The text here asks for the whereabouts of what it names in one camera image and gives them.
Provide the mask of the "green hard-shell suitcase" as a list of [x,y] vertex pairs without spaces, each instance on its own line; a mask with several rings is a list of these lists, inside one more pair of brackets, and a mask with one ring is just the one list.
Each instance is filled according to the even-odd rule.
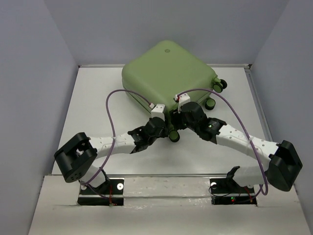
[[169,129],[169,139],[179,141],[178,128],[172,114],[178,104],[174,96],[194,89],[188,95],[191,101],[204,105],[207,110],[215,107],[209,90],[221,93],[227,82],[219,79],[216,72],[205,62],[191,54],[179,44],[164,40],[126,64],[122,69],[122,85],[130,90],[129,96],[147,112],[151,108],[146,103],[165,105],[165,117]]

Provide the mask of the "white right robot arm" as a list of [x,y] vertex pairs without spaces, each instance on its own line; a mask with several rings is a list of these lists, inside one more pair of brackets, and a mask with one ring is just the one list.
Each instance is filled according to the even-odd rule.
[[204,141],[229,147],[257,161],[257,166],[235,166],[227,173],[225,186],[231,192],[265,182],[280,191],[290,191],[303,167],[291,142],[276,143],[247,137],[225,121],[208,117],[195,102],[171,111],[170,116],[176,129],[189,128]]

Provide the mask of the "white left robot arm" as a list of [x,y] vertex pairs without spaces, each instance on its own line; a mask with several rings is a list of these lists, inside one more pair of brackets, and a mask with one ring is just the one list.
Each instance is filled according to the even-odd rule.
[[88,137],[84,132],[74,135],[54,154],[55,161],[66,183],[80,182],[104,193],[110,179],[93,162],[114,154],[134,154],[146,150],[158,138],[168,136],[166,123],[159,117],[150,118],[146,125],[116,137]]

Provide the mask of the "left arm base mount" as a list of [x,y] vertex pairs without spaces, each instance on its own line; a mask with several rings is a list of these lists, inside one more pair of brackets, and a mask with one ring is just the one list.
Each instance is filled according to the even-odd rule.
[[98,188],[80,189],[77,204],[80,206],[123,206],[124,178],[110,178]]

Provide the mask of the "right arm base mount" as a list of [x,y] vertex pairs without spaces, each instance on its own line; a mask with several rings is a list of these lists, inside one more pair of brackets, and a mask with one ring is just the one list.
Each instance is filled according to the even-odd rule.
[[241,187],[227,178],[210,179],[208,192],[217,205],[257,205],[254,188]]

